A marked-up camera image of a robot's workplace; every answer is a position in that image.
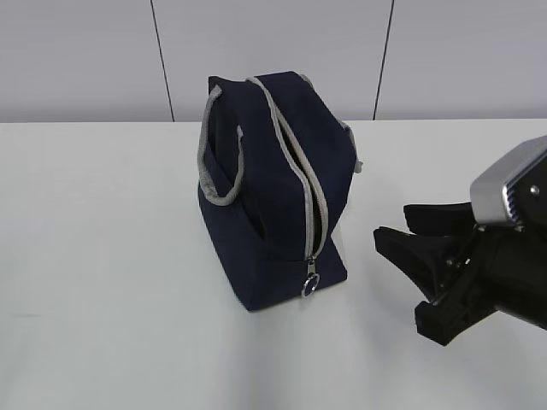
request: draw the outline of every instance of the robotic arm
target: robotic arm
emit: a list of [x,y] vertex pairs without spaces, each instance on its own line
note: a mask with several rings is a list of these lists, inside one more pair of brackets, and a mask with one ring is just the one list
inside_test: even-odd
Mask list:
[[414,235],[380,227],[374,240],[427,298],[415,309],[422,336],[446,346],[497,310],[547,329],[547,136],[488,168],[471,202],[404,214]]

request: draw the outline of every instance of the bag handle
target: bag handle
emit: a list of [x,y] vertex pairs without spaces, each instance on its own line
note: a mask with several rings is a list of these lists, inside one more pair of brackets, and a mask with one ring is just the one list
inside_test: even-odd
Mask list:
[[243,181],[244,173],[244,160],[243,150],[241,148],[241,138],[243,137],[243,131],[238,126],[238,173],[233,181],[233,187],[228,191],[225,196],[220,196],[216,190],[215,182],[211,178],[209,170],[205,166],[205,150],[207,149],[207,141],[209,137],[209,117],[213,104],[221,96],[222,89],[216,85],[209,93],[207,104],[203,112],[202,130],[199,134],[199,146],[197,148],[197,170],[199,171],[199,186],[201,187],[205,198],[214,205],[219,207],[225,207],[230,205],[238,196],[241,190],[241,182]]

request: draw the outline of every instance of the gray zipper tape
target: gray zipper tape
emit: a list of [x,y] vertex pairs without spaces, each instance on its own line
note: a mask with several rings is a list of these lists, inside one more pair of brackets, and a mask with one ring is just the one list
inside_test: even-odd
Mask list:
[[[314,227],[313,196],[311,192],[311,187],[309,186],[308,178],[306,178],[304,173],[300,170],[300,168],[294,161],[294,158],[292,158],[291,153],[289,152],[289,149],[287,148],[285,144],[285,140],[283,139],[283,134],[281,133],[281,127],[280,127],[280,122],[278,117],[278,114],[280,114],[280,111],[277,105],[275,104],[275,101],[272,98],[270,91],[268,91],[268,89],[264,86],[264,84],[256,77],[250,77],[247,79],[247,81],[255,85],[258,85],[260,89],[262,90],[262,92],[264,93],[264,96],[266,97],[266,101],[268,102],[268,106],[270,108],[270,115],[272,117],[273,128],[275,130],[275,136],[277,137],[279,141],[279,146],[281,147],[281,151],[283,151],[283,155],[285,156],[285,159],[289,163],[289,167],[291,167],[291,170],[297,175],[298,179],[300,179],[300,182],[302,183],[303,193],[304,193],[304,207],[305,207],[305,214],[306,214],[306,245],[304,250],[304,254],[305,254],[304,259],[308,259],[314,253],[314,236],[315,236],[314,235],[315,227]],[[289,135],[289,131],[290,131],[292,136],[294,137],[294,133],[292,133],[292,130],[290,127],[288,129],[285,127],[283,128],[287,136]]]

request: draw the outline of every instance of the navy bag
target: navy bag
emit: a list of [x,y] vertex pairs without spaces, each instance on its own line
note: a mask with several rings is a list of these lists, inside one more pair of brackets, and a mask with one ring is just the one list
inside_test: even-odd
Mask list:
[[331,234],[361,163],[308,79],[209,78],[197,164],[205,224],[248,310],[347,279]]

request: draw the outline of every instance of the zipper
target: zipper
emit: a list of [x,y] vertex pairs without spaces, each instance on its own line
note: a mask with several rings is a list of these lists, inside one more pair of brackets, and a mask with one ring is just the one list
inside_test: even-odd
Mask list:
[[262,89],[270,108],[273,128],[279,140],[281,150],[291,170],[297,175],[303,186],[306,219],[304,260],[306,261],[307,274],[301,295],[302,297],[308,297],[314,293],[321,279],[320,274],[316,271],[315,260],[325,246],[328,232],[328,206],[325,194],[314,169],[311,167],[285,116],[281,113],[277,104],[275,104],[269,90],[256,77],[251,77],[247,80]]

